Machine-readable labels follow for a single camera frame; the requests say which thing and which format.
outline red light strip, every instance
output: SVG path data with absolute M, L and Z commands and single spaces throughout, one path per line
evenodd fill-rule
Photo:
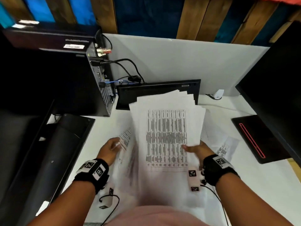
M 246 136 L 248 137 L 248 139 L 250 140 L 250 142 L 252 143 L 252 145 L 254 146 L 254 148 L 256 149 L 256 151 L 258 152 L 258 154 L 260 155 L 261 158 L 265 159 L 265 155 L 263 154 L 263 152 L 261 151 L 261 149 L 259 148 L 259 146 L 257 145 L 257 143 L 253 140 L 252 136 L 250 135 L 250 133 L 248 132 L 248 130 L 246 129 L 246 127 L 243 125 L 243 123 L 239 123 L 239 126 L 241 127 L 241 129 L 243 130 L 243 132 L 246 134 Z

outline person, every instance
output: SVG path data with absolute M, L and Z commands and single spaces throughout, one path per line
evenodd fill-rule
M 100 149 L 97 159 L 110 166 L 120 149 L 119 138 L 112 138 Z M 214 152 L 203 142 L 197 146 L 183 146 L 204 163 Z M 222 175 L 216 182 L 216 191 L 232 226 L 292 226 L 292 224 L 255 194 L 234 173 Z M 95 186 L 89 181 L 73 181 L 52 204 L 33 219 L 28 226 L 80 226 L 84 224 L 95 197 Z M 119 214 L 107 223 L 117 225 L 206 225 L 193 215 L 169 206 L 139 206 Z

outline wall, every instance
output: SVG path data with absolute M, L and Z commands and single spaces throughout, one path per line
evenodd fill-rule
M 235 85 L 268 50 L 267 47 L 105 34 L 113 44 L 111 60 L 133 60 L 146 82 L 201 79 L 200 94 L 224 89 L 226 96 L 237 96 Z M 132 75 L 134 66 L 121 62 Z M 126 76 L 111 64 L 114 79 Z

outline hand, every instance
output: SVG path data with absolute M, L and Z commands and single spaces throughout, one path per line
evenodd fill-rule
M 100 148 L 97 158 L 104 160 L 108 164 L 108 166 L 111 166 L 114 163 L 116 155 L 121 148 L 120 144 L 115 147 L 115 144 L 117 144 L 118 142 L 119 137 L 109 139 Z
M 200 166 L 203 167 L 203 160 L 207 156 L 214 155 L 215 153 L 205 144 L 203 141 L 200 142 L 200 145 L 188 147 L 186 145 L 183 145 L 183 149 L 186 152 L 191 152 L 195 153 L 195 155 L 199 158 L 200 160 Z

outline monitor stand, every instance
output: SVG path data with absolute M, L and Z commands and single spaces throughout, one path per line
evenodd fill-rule
M 231 119 L 261 164 L 291 158 L 258 115 Z

